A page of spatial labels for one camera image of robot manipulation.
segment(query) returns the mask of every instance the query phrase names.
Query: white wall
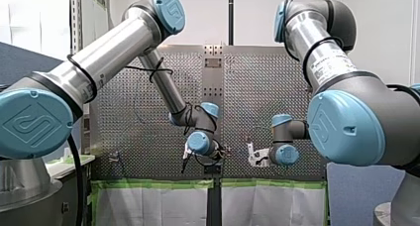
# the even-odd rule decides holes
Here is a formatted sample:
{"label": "white wall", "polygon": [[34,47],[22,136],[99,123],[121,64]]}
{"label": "white wall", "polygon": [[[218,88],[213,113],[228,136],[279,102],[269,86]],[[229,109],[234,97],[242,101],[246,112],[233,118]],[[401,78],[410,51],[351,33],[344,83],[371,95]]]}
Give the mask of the white wall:
{"label": "white wall", "polygon": [[[124,10],[138,0],[110,0],[114,25]],[[276,46],[273,22],[283,0],[235,0],[235,45]],[[185,30],[165,44],[203,45],[228,43],[228,0],[181,0],[186,15]]]}
{"label": "white wall", "polygon": [[274,41],[273,24],[275,11],[282,1],[235,0],[235,45],[279,46]]}
{"label": "white wall", "polygon": [[0,0],[0,42],[65,59],[69,0]]}
{"label": "white wall", "polygon": [[386,83],[410,84],[413,0],[342,1],[358,24],[357,43],[350,54],[355,65]]}
{"label": "white wall", "polygon": [[414,59],[412,65],[415,66],[415,73],[412,76],[413,83],[420,83],[420,0],[414,0],[413,5],[413,29],[416,31],[414,33],[415,42],[413,44]]}
{"label": "white wall", "polygon": [[[114,25],[121,22],[123,13],[138,0],[110,0]],[[203,45],[227,43],[228,0],[181,0],[185,9],[186,26],[179,35],[165,44]]]}

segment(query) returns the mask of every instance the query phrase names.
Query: perforated metal panel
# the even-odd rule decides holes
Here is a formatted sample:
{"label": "perforated metal panel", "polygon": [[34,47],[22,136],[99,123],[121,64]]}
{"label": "perforated metal panel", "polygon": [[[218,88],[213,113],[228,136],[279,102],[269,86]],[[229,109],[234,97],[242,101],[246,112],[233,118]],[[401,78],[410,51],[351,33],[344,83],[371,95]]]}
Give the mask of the perforated metal panel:
{"label": "perforated metal panel", "polygon": [[[323,179],[324,162],[308,141],[296,142],[301,159],[289,169],[253,169],[248,163],[248,133],[256,149],[268,148],[272,115],[305,118],[306,84],[298,63],[283,48],[223,47],[217,56],[222,66],[214,69],[205,67],[209,51],[203,47],[170,46],[160,52],[174,70],[173,79],[185,101],[214,101],[222,107],[221,143],[230,152],[224,177]],[[141,66],[137,60],[132,65]],[[167,110],[147,73],[126,69],[112,79],[92,104],[91,125],[91,152],[98,156],[94,178],[204,177],[194,160],[180,173],[186,137],[183,128],[168,123]]]}
{"label": "perforated metal panel", "polygon": [[225,116],[223,143],[230,149],[224,177],[323,179],[325,165],[309,141],[296,141],[299,162],[289,168],[252,168],[245,140],[269,148],[275,114],[305,119],[309,96],[301,67],[284,48],[225,47]]}
{"label": "perforated metal panel", "polygon": [[[199,104],[202,96],[202,47],[159,49],[184,100]],[[135,59],[130,65],[142,67]],[[197,178],[202,167],[188,163],[181,174],[186,137],[183,128],[168,122],[168,111],[149,74],[126,69],[114,77],[98,95],[93,106],[99,131],[92,133],[99,156],[93,170],[95,178]]]}

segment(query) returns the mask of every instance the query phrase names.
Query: metal pole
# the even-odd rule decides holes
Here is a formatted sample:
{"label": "metal pole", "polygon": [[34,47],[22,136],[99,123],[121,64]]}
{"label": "metal pole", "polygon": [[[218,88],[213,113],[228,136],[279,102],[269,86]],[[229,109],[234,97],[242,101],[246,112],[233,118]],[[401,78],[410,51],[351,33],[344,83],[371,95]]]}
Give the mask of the metal pole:
{"label": "metal pole", "polygon": [[229,46],[234,44],[234,0],[229,0]]}

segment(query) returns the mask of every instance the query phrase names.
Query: black cable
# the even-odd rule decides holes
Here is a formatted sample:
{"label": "black cable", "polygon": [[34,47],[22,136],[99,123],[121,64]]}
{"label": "black cable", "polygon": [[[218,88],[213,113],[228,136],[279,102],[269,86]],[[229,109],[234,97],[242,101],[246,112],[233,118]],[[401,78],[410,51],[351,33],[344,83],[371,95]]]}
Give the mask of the black cable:
{"label": "black cable", "polygon": [[199,160],[198,160],[198,157],[197,157],[197,155],[194,155],[194,158],[195,158],[195,161],[196,162],[198,162],[200,165],[202,165],[203,167],[213,167],[213,166],[216,166],[217,164],[219,164],[219,162],[220,162],[220,160],[221,159],[218,159],[216,162],[214,162],[213,164],[211,164],[211,165],[205,165],[205,164],[203,164],[203,163],[201,163]]}
{"label": "black cable", "polygon": [[191,129],[190,123],[192,121],[192,105],[189,102],[186,102],[186,105],[189,106],[188,110],[185,113],[185,129],[183,135],[187,135]]}
{"label": "black cable", "polygon": [[71,136],[68,136],[68,145],[70,146],[71,153],[73,154],[74,166],[76,169],[76,181],[77,181],[77,216],[76,216],[76,226],[81,226],[83,220],[84,212],[84,190],[83,190],[83,173],[81,169],[80,157],[77,151],[76,144],[74,139]]}
{"label": "black cable", "polygon": [[149,81],[151,83],[153,83],[152,78],[154,77],[154,74],[157,73],[158,71],[168,71],[169,74],[173,74],[173,70],[172,69],[169,69],[169,68],[160,68],[162,63],[163,63],[163,57],[161,57],[160,60],[157,62],[157,66],[155,66],[155,69],[140,68],[140,67],[131,66],[131,65],[127,65],[125,68],[126,69],[136,69],[136,70],[150,71],[151,74],[149,76]]}
{"label": "black cable", "polygon": [[125,167],[125,165],[124,165],[123,159],[121,158],[121,154],[120,154],[120,152],[118,152],[118,154],[117,154],[117,158],[118,158],[118,163],[120,164],[120,166],[121,166],[121,170],[122,170],[122,172],[123,172],[123,177],[124,177],[124,178],[127,178],[126,167]]}
{"label": "black cable", "polygon": [[87,72],[86,69],[82,68],[80,66],[79,63],[77,63],[77,61],[75,61],[73,59],[73,55],[67,55],[67,59],[68,61],[70,61],[75,67],[77,67],[77,69],[79,69],[85,76],[86,78],[89,79],[90,81],[90,86],[92,86],[92,97],[90,97],[90,99],[88,99],[86,101],[86,103],[89,103],[90,101],[94,100],[96,98],[96,96],[98,95],[98,87],[96,86],[96,82],[95,80],[92,78],[92,76],[89,74],[89,72]]}
{"label": "black cable", "polygon": [[263,157],[262,159],[257,160],[256,165],[260,165],[264,160],[268,160],[268,157]]}
{"label": "black cable", "polygon": [[192,154],[188,154],[187,157],[186,157],[186,159],[184,159],[182,161],[182,170],[181,170],[181,173],[184,173],[185,172],[185,169],[186,169],[186,166],[187,166],[187,164],[189,162],[189,159],[191,159],[191,155]]}

